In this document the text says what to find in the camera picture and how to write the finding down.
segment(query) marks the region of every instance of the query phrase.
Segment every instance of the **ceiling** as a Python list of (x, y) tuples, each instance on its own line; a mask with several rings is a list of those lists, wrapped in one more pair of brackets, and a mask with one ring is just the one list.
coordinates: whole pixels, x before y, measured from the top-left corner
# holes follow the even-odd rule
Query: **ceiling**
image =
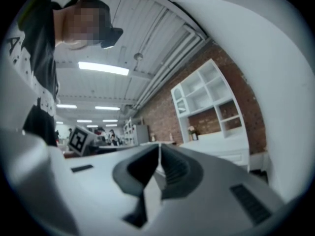
[[(69, 0), (54, 1), (64, 5)], [(93, 124), (101, 124), (103, 119), (124, 121), (130, 116), (128, 110), (158, 81), (158, 71), (171, 70), (205, 38), (195, 22), (168, 0), (102, 1), (110, 7), (113, 26), (124, 29), (116, 45), (107, 50), (91, 46), (73, 51), (62, 44), (55, 50), (59, 98), (62, 104), (77, 105), (77, 109), (57, 109), (57, 115), (71, 124), (77, 119), (91, 119)], [(134, 58), (137, 53), (143, 60)], [(170, 60), (173, 67), (166, 67)], [(123, 76), (80, 70), (79, 61), (124, 67), (130, 72)], [(95, 106), (121, 110), (101, 111)]]

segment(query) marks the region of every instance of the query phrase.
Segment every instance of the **person in background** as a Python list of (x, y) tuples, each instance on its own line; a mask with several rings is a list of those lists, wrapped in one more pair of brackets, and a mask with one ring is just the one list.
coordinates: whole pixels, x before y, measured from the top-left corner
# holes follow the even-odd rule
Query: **person in background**
[(71, 134), (72, 134), (72, 128), (69, 128), (69, 136), (68, 136), (68, 139), (70, 139)]
[(70, 0), (63, 8), (50, 0), (29, 0), (3, 42), (3, 55), (37, 94), (24, 123), (25, 132), (57, 146), (54, 115), (58, 91), (55, 47), (110, 48), (123, 34), (113, 28), (108, 5), (100, 0)]
[(121, 145), (120, 139), (118, 138), (118, 136), (116, 136), (115, 132), (113, 129), (111, 129), (109, 131), (110, 133), (110, 138), (111, 138), (111, 142), (114, 146), (119, 146)]
[(55, 139), (56, 139), (56, 143), (58, 144), (59, 143), (59, 131), (58, 130), (55, 131)]
[(106, 134), (105, 129), (103, 129), (102, 127), (100, 128), (100, 130), (101, 130), (100, 136), (102, 137), (102, 141), (106, 142), (106, 140), (108, 140), (108, 135)]
[(94, 134), (96, 134), (96, 135), (100, 136), (100, 135), (101, 135), (101, 133), (102, 133), (102, 129), (103, 129), (103, 128), (98, 127), (97, 129), (95, 129), (95, 130), (94, 130)]

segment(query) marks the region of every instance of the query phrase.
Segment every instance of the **fluorescent light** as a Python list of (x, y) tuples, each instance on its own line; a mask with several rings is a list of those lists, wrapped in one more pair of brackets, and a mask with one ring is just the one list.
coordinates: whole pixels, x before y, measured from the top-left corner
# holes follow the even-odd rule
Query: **fluorescent light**
[(77, 122), (92, 122), (91, 120), (77, 120)]
[(118, 122), (118, 120), (103, 120), (103, 122)]
[(79, 68), (85, 70), (93, 70), (93, 71), (101, 71), (107, 73), (116, 73), (121, 75), (128, 75), (129, 69), (113, 66), (113, 65), (105, 65), (105, 64), (97, 64), (90, 62), (79, 62)]
[(77, 108), (76, 105), (57, 104), (57, 108)]
[(106, 47), (106, 48), (102, 48), (103, 50), (105, 50), (105, 49), (109, 49), (109, 48), (113, 48), (114, 46), (112, 45), (112, 46), (109, 46), (109, 47)]
[(100, 110), (120, 110), (120, 108), (116, 108), (116, 107), (100, 107), (100, 106), (96, 106), (95, 109), (100, 109)]

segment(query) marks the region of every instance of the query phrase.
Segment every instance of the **black cap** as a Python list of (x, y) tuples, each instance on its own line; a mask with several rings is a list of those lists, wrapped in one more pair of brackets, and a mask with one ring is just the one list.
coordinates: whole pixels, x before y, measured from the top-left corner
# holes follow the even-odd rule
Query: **black cap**
[[(71, 0), (64, 8), (75, 5), (77, 2), (78, 0)], [(103, 9), (99, 12), (99, 35), (95, 35), (93, 39), (88, 40), (88, 45), (100, 44), (103, 49), (113, 47), (123, 35), (124, 30), (113, 27), (109, 6), (101, 0), (86, 0), (84, 7)]]

